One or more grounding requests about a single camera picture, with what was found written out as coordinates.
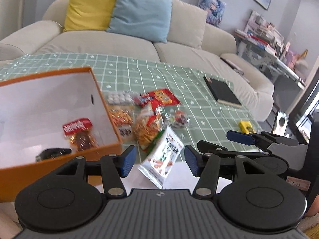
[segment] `orange box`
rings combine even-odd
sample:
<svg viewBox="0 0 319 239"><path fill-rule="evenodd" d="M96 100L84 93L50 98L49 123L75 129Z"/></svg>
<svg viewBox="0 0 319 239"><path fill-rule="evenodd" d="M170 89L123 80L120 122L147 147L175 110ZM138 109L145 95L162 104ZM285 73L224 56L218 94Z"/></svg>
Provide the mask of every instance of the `orange box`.
<svg viewBox="0 0 319 239"><path fill-rule="evenodd" d="M70 148L62 126L79 118L92 122L98 147L36 162L45 149ZM0 82L0 202L14 201L23 188L76 156L95 161L119 155L121 144L91 68Z"/></svg>

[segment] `black notebook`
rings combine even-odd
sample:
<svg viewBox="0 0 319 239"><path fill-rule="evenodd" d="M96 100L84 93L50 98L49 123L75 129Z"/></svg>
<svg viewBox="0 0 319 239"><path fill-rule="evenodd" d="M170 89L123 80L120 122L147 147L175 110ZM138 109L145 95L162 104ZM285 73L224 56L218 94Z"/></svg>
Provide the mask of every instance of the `black notebook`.
<svg viewBox="0 0 319 239"><path fill-rule="evenodd" d="M218 103L226 104L236 108L242 107L240 101L228 87L227 83L212 78L206 78L206 76L204 76L204 80Z"/></svg>

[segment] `phone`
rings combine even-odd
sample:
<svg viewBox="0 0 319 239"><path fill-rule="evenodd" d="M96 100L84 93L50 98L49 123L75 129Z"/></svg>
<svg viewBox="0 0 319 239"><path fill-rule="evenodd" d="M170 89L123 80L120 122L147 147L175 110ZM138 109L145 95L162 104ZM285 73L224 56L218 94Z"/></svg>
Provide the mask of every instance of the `phone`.
<svg viewBox="0 0 319 239"><path fill-rule="evenodd" d="M275 117L274 125L272 126L272 133L279 136L285 136L288 126L288 120L289 115L285 112L282 112L281 110L278 110Z"/></svg>

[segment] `red snack bag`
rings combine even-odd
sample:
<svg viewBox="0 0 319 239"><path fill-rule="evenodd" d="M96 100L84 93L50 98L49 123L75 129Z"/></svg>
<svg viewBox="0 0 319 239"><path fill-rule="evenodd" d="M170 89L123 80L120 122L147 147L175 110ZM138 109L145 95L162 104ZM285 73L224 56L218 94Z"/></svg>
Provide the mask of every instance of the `red snack bag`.
<svg viewBox="0 0 319 239"><path fill-rule="evenodd" d="M151 104L156 102L158 106L163 107L181 104L169 89L160 89L141 94L140 105L144 107L149 102L151 102Z"/></svg>
<svg viewBox="0 0 319 239"><path fill-rule="evenodd" d="M92 127L89 119L77 119L63 125L64 134L70 139L73 151L79 152L96 147L96 141L91 134Z"/></svg>

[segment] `candy bag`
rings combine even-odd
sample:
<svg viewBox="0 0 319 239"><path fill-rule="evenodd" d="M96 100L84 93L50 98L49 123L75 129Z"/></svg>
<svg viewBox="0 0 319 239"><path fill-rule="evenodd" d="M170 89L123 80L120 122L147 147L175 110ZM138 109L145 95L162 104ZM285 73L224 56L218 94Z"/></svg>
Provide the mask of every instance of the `candy bag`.
<svg viewBox="0 0 319 239"><path fill-rule="evenodd" d="M134 134L142 150L147 149L163 127L164 123L160 108L155 104L148 103L141 110L133 126Z"/></svg>
<svg viewBox="0 0 319 239"><path fill-rule="evenodd" d="M174 96L174 94L169 89L160 89L157 91L152 91L148 93L141 94L139 98L140 106L144 107L149 102L153 104L156 102L158 106L172 106L181 104L181 102Z"/></svg>
<svg viewBox="0 0 319 239"><path fill-rule="evenodd" d="M120 132L120 136L123 140L132 140L132 124L133 124L133 112L124 109L111 109L111 118Z"/></svg>
<svg viewBox="0 0 319 239"><path fill-rule="evenodd" d="M170 126L167 126L161 137L156 141L154 149L138 169L157 187L162 189L168 174L183 148L182 141Z"/></svg>
<svg viewBox="0 0 319 239"><path fill-rule="evenodd" d="M63 125L63 131L69 138L73 152L79 152L97 147L92 131L92 123L89 119L77 119Z"/></svg>

